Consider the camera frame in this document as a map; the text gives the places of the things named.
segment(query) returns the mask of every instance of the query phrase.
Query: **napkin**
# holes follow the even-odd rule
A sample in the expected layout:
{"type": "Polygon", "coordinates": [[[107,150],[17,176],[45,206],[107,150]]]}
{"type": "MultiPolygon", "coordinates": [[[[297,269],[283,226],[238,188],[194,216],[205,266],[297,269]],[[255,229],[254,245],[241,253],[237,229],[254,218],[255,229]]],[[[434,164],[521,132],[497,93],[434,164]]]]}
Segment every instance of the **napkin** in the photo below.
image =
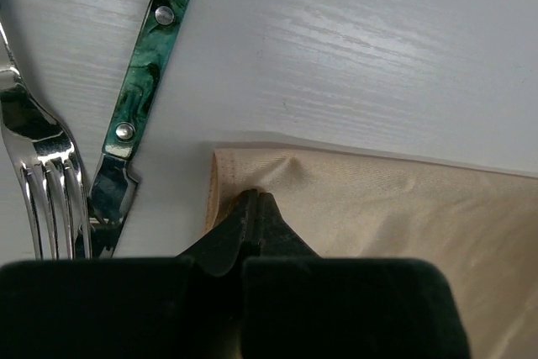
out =
{"type": "Polygon", "coordinates": [[[475,359],[538,356],[538,179],[312,150],[214,152],[206,230],[272,193],[325,257],[416,257],[447,277],[475,359]]]}

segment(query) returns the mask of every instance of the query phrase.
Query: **fork tine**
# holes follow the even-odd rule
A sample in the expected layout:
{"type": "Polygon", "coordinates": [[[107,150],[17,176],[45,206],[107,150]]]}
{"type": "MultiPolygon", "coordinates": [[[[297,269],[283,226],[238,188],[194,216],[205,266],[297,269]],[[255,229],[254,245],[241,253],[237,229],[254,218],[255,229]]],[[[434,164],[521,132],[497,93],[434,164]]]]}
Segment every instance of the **fork tine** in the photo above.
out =
{"type": "Polygon", "coordinates": [[[55,208],[52,202],[52,195],[50,192],[50,180],[51,180],[51,169],[50,167],[42,166],[42,189],[45,193],[45,219],[47,223],[47,233],[49,234],[50,242],[50,254],[52,255],[53,260],[57,260],[60,251],[58,249],[58,227],[56,224],[56,215],[55,208]]]}
{"type": "Polygon", "coordinates": [[[81,213],[81,227],[82,227],[82,239],[84,241],[84,256],[86,258],[92,258],[92,240],[91,240],[91,229],[90,229],[90,218],[87,211],[87,195],[84,188],[84,183],[82,182],[82,169],[78,163],[76,156],[71,156],[71,158],[66,161],[66,172],[68,177],[71,179],[74,184],[74,189],[76,192],[76,201],[80,207],[81,213]]]}
{"type": "Polygon", "coordinates": [[[56,195],[60,196],[61,203],[61,216],[64,222],[64,230],[66,233],[66,245],[67,245],[67,258],[70,260],[75,256],[75,244],[74,244],[74,226],[73,226],[73,210],[71,206],[71,198],[67,189],[66,180],[66,167],[57,161],[54,164],[57,178],[52,184],[56,188],[56,195]]]}
{"type": "Polygon", "coordinates": [[[28,213],[30,222],[30,231],[32,232],[32,241],[34,242],[34,253],[36,260],[43,259],[43,244],[41,242],[40,220],[38,218],[37,209],[35,208],[35,199],[30,187],[31,172],[26,168],[21,168],[21,185],[23,189],[24,204],[28,213]]]}

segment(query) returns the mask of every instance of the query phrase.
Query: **silver fork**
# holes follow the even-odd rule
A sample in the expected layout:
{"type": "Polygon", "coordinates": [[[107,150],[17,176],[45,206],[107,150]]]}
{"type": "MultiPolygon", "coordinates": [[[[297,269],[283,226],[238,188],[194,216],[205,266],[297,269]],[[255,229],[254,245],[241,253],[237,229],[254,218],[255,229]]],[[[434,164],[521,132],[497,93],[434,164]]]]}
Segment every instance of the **silver fork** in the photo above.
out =
{"type": "Polygon", "coordinates": [[[1,20],[0,37],[0,127],[23,190],[35,257],[45,257],[40,212],[45,216],[50,256],[53,260],[61,257],[56,218],[60,207],[67,258],[76,255],[75,239],[79,232],[84,240],[84,256],[89,258],[92,253],[87,195],[75,144],[62,124],[40,106],[26,87],[1,20]],[[80,226],[74,225],[74,207],[81,216],[80,226]]]}

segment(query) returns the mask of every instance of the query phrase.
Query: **white wood grain surface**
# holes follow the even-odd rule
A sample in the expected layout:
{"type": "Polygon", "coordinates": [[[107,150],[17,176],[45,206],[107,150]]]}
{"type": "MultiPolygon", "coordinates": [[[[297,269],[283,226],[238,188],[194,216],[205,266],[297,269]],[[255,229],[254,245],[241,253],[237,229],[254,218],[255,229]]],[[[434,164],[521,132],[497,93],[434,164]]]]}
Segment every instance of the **white wood grain surface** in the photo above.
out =
{"type": "MultiPolygon", "coordinates": [[[[148,0],[2,2],[24,72],[91,177],[148,0]]],[[[192,0],[118,256],[174,255],[201,235],[215,143],[321,142],[538,174],[537,3],[192,0]]],[[[0,263],[32,258],[2,146],[0,175],[0,263]]]]}

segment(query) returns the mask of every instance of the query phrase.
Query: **knife handle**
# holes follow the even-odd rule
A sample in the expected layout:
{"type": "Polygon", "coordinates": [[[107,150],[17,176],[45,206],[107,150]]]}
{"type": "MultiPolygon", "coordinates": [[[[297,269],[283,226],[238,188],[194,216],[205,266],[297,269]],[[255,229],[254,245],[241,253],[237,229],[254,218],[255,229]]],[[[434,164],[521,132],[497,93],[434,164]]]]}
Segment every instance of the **knife handle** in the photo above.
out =
{"type": "Polygon", "coordinates": [[[103,144],[105,155],[131,160],[150,113],[189,0],[150,0],[103,144]]]}

